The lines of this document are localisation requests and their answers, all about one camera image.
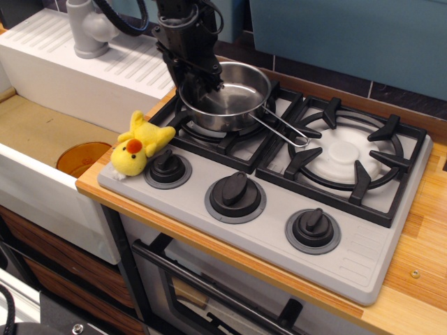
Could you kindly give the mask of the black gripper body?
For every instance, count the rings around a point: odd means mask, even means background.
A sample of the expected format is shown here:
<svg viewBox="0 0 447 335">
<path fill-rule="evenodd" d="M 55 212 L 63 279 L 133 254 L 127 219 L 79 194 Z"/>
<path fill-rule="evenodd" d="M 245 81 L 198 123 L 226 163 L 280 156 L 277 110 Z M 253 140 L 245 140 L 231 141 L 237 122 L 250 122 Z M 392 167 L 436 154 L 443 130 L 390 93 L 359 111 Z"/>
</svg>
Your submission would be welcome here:
<svg viewBox="0 0 447 335">
<path fill-rule="evenodd" d="M 218 76 L 220 90 L 224 82 L 214 45 L 224 27 L 221 11 L 217 8 L 160 8 L 157 19 L 158 25 L 152 33 L 159 51 L 184 58 L 189 73 Z"/>
</svg>

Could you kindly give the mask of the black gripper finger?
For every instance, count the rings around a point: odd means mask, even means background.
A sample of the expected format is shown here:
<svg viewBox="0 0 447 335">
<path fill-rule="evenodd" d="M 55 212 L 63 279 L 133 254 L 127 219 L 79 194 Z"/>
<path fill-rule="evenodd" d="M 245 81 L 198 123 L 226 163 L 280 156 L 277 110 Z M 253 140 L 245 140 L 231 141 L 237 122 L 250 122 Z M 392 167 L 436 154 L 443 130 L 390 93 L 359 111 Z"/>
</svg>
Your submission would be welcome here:
<svg viewBox="0 0 447 335">
<path fill-rule="evenodd" d="M 188 63 L 185 62 L 185 59 L 174 55 L 170 52 L 163 53 L 163 60 L 167 65 L 168 72 L 170 73 L 173 82 L 177 89 L 180 89 L 181 86 L 186 82 L 188 72 Z"/>
<path fill-rule="evenodd" d="M 208 73 L 188 73 L 183 83 L 183 100 L 195 105 L 211 91 L 218 90 L 218 76 Z"/>
</svg>

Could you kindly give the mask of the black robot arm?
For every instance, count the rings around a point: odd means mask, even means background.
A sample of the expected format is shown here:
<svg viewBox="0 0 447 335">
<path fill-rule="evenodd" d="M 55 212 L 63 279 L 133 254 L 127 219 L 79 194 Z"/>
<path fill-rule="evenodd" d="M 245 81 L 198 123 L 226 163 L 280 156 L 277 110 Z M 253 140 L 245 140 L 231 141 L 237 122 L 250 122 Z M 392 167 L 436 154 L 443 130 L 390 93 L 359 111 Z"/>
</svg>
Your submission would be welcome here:
<svg viewBox="0 0 447 335">
<path fill-rule="evenodd" d="M 177 87 L 190 103 L 198 103 L 224 82 L 214 53 L 224 27 L 221 11 L 211 1 L 157 1 L 158 26 L 152 30 L 157 48 Z"/>
</svg>

